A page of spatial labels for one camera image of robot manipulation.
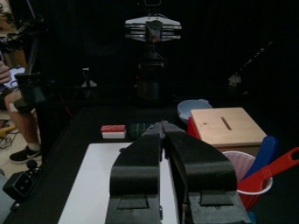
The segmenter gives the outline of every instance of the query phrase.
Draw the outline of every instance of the black table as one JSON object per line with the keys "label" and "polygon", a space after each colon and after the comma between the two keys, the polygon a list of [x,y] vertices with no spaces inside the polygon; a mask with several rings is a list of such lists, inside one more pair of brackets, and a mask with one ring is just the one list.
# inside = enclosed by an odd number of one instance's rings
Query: black table
{"label": "black table", "polygon": [[[214,108],[243,107],[269,135],[281,142],[279,154],[295,144],[277,127],[267,113],[251,101],[211,101]],[[90,144],[125,142],[125,139],[102,139],[100,126],[104,124],[154,123],[167,120],[183,129],[187,126],[177,114],[177,103],[165,107],[139,108],[133,105],[86,107],[76,115],[43,161],[42,176],[32,194],[22,202],[19,209],[7,217],[6,223],[58,223],[71,193],[74,181]],[[262,224],[299,223],[297,202],[299,198],[299,170],[275,176],[275,183],[254,207],[257,222]]]}

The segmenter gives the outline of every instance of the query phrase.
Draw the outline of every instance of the red plastic cup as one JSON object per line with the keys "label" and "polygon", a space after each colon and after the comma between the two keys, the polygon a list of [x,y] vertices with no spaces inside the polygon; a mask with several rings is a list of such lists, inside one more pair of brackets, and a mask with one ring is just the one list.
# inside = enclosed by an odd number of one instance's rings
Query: red plastic cup
{"label": "red plastic cup", "polygon": [[[257,158],[242,151],[234,151],[234,150],[225,151],[223,154],[226,155],[226,157],[229,158],[230,162],[235,167],[238,181],[241,181],[246,176],[249,169],[254,164]],[[266,193],[271,189],[273,184],[274,179],[270,178],[267,180],[265,189],[259,192],[243,192],[238,189],[238,194],[247,210],[251,210],[254,205],[258,203],[258,200],[263,195],[263,193]]]}

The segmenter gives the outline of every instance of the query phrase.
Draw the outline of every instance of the person's leg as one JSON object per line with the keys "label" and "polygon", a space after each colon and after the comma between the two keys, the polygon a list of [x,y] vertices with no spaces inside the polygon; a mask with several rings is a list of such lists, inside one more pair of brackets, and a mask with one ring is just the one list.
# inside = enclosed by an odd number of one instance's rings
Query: person's leg
{"label": "person's leg", "polygon": [[26,163],[30,159],[42,159],[40,153],[40,138],[38,132],[38,122],[32,113],[22,114],[15,108],[15,100],[18,99],[18,92],[12,92],[6,98],[6,107],[11,116],[15,127],[23,134],[24,141],[28,146],[20,152],[11,156],[11,160],[18,164]]}

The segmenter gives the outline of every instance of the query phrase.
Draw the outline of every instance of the red handle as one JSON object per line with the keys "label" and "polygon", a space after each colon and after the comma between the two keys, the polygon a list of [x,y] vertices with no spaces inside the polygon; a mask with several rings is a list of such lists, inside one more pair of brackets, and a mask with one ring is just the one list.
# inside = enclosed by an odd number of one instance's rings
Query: red handle
{"label": "red handle", "polygon": [[278,173],[289,170],[294,166],[299,165],[299,157],[294,159],[294,154],[299,153],[299,147],[291,149],[281,158],[278,158],[270,165],[267,165],[261,171],[266,179],[275,176]]}

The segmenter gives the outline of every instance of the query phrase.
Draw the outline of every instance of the clamp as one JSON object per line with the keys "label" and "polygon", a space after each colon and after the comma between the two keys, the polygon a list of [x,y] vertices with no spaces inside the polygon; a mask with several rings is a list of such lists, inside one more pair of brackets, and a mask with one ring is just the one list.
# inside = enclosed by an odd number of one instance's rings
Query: clamp
{"label": "clamp", "polygon": [[210,144],[162,121],[116,158],[106,224],[162,223],[159,164],[163,159],[171,165],[182,224],[251,223],[230,160]]}

